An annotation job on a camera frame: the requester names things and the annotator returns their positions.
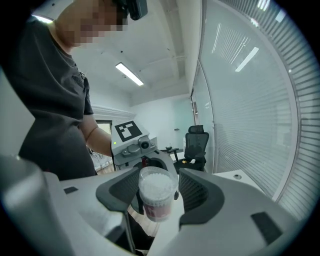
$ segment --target ceiling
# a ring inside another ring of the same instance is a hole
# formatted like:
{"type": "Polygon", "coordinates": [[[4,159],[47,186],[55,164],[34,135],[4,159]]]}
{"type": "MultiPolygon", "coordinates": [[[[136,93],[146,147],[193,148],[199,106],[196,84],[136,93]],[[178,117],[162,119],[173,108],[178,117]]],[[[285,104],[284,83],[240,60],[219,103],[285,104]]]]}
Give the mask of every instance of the ceiling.
{"type": "MultiPolygon", "coordinates": [[[[34,14],[56,19],[71,2],[49,0],[34,14]]],[[[96,38],[94,43],[72,51],[77,66],[89,81],[90,77],[99,77],[99,81],[105,81],[109,88],[133,94],[139,90],[165,88],[168,86],[166,81],[178,81],[185,76],[185,54],[176,0],[147,0],[147,5],[148,14],[137,21],[129,18],[123,31],[106,32],[105,37],[96,38]],[[120,62],[144,85],[138,86],[125,78],[115,68],[120,62]]]]}

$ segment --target glass wall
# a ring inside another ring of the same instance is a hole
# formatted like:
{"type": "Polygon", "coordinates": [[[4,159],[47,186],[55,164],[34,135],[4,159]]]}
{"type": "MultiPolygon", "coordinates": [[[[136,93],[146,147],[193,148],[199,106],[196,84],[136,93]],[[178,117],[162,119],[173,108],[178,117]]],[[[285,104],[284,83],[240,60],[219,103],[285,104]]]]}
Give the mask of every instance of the glass wall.
{"type": "Polygon", "coordinates": [[[177,98],[172,102],[172,113],[174,122],[174,137],[176,141],[173,141],[174,148],[184,149],[186,142],[186,133],[190,126],[195,125],[195,119],[193,117],[193,106],[191,98],[177,98]]]}
{"type": "Polygon", "coordinates": [[[256,24],[239,12],[208,0],[205,18],[200,62],[213,106],[214,171],[241,169],[272,198],[297,145],[288,72],[256,24]]]}
{"type": "Polygon", "coordinates": [[[213,173],[215,160],[214,117],[206,78],[199,62],[193,84],[192,98],[195,100],[197,106],[198,124],[203,125],[204,131],[209,133],[209,140],[205,148],[206,163],[204,169],[208,173],[213,173]]]}
{"type": "Polygon", "coordinates": [[[273,1],[207,0],[200,62],[215,121],[215,172],[242,169],[297,219],[320,195],[320,72],[273,1]]]}

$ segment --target black office chair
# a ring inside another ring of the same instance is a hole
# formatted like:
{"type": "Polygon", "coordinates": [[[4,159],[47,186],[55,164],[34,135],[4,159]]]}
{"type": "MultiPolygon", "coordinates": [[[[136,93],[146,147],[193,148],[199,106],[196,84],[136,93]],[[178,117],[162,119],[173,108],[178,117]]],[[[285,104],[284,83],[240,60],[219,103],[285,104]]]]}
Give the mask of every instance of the black office chair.
{"type": "Polygon", "coordinates": [[[203,125],[194,125],[189,127],[188,133],[185,135],[184,159],[178,160],[178,148],[173,148],[168,151],[168,153],[174,153],[176,160],[174,167],[177,173],[179,173],[180,168],[204,171],[208,140],[209,133],[204,131],[203,125]]]}

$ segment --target gray t-shirt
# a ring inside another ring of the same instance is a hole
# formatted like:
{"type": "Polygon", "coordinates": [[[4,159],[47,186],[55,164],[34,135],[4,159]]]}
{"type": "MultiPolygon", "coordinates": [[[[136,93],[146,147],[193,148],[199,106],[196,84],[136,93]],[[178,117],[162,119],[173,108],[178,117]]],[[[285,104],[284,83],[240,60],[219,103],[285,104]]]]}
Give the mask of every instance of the gray t-shirt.
{"type": "Polygon", "coordinates": [[[19,155],[60,180],[95,175],[85,138],[78,129],[84,115],[93,114],[89,83],[46,24],[36,19],[26,23],[3,70],[35,117],[19,155]]]}

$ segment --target fluorescent light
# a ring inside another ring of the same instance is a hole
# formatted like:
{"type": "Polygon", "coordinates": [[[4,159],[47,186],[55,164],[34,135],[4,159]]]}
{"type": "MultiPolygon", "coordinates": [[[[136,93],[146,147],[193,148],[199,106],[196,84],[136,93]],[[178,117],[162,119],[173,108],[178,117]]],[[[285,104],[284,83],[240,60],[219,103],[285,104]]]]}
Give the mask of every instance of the fluorescent light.
{"type": "Polygon", "coordinates": [[[270,4],[270,0],[259,0],[257,7],[265,11],[270,4]]]}
{"type": "Polygon", "coordinates": [[[138,86],[142,86],[144,83],[134,74],[132,73],[125,65],[119,63],[115,66],[118,70],[124,73],[128,78],[134,81],[138,86]]]}
{"type": "Polygon", "coordinates": [[[238,66],[238,68],[235,70],[235,72],[241,71],[245,65],[256,55],[256,53],[259,51],[259,48],[254,47],[252,51],[248,54],[248,56],[244,59],[244,61],[238,66]]]}
{"type": "Polygon", "coordinates": [[[275,17],[275,20],[280,23],[285,18],[285,16],[286,16],[286,12],[283,9],[281,9],[278,15],[275,17]]]}
{"type": "Polygon", "coordinates": [[[219,23],[218,27],[216,28],[216,37],[215,37],[214,45],[213,45],[212,52],[211,52],[212,54],[214,53],[216,46],[217,46],[217,39],[218,39],[218,35],[220,32],[220,26],[221,26],[221,23],[219,23]]]}
{"type": "Polygon", "coordinates": [[[258,8],[260,8],[261,4],[262,4],[262,0],[259,0],[258,8]]]}
{"type": "Polygon", "coordinates": [[[36,17],[39,21],[44,22],[44,23],[52,23],[51,19],[45,18],[45,17],[41,17],[41,16],[37,16],[37,15],[32,15],[33,17],[36,17]]]}
{"type": "Polygon", "coordinates": [[[263,11],[265,11],[268,8],[269,4],[270,4],[270,0],[266,0],[266,4],[263,8],[263,11]]]}

